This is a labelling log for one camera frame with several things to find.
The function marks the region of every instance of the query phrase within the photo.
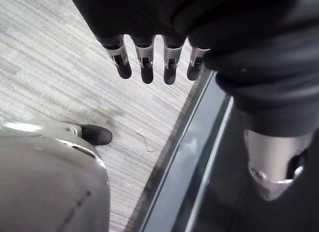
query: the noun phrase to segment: black panel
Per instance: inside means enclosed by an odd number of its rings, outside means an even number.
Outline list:
[[[247,172],[243,128],[235,110],[217,156],[195,232],[319,231],[319,134],[304,174],[282,197],[262,200]]]
[[[215,123],[211,128],[209,137],[203,148],[203,151],[198,160],[197,166],[194,171],[194,175],[192,176],[190,186],[186,192],[183,204],[179,209],[179,213],[174,225],[172,232],[183,232],[185,231],[187,221],[189,219],[190,213],[195,203],[195,199],[201,184],[201,180],[205,173],[205,169],[209,160],[209,156],[214,146],[214,142],[216,140],[218,131],[220,130],[221,124],[223,122],[223,118],[225,115],[225,111],[229,104],[230,96],[226,95],[225,99],[220,107],[219,113],[216,117]]]

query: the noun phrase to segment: robotic hand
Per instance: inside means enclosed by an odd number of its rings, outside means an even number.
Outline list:
[[[153,39],[164,39],[164,81],[181,48],[187,77],[202,64],[234,97],[246,130],[249,171],[266,200],[300,175],[319,127],[319,0],[73,0],[122,78],[131,76],[123,34],[135,43],[142,80],[153,80]]]

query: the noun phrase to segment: gray carpet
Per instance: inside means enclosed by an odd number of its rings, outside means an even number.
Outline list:
[[[168,86],[157,36],[155,79],[145,85],[125,40],[129,80],[118,76],[71,0],[0,0],[0,120],[51,118],[111,129],[113,142],[99,151],[111,181],[112,232],[125,228],[193,85],[186,78],[188,44]]]

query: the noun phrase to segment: black shoe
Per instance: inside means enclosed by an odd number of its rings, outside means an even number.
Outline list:
[[[82,128],[82,139],[93,146],[102,146],[112,141],[112,132],[101,126],[79,125]]]

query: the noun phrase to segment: black floor mat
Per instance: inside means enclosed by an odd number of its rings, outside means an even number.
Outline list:
[[[242,125],[236,110],[226,129],[195,232],[319,231],[319,134],[304,174],[273,202],[256,193],[247,171]]]

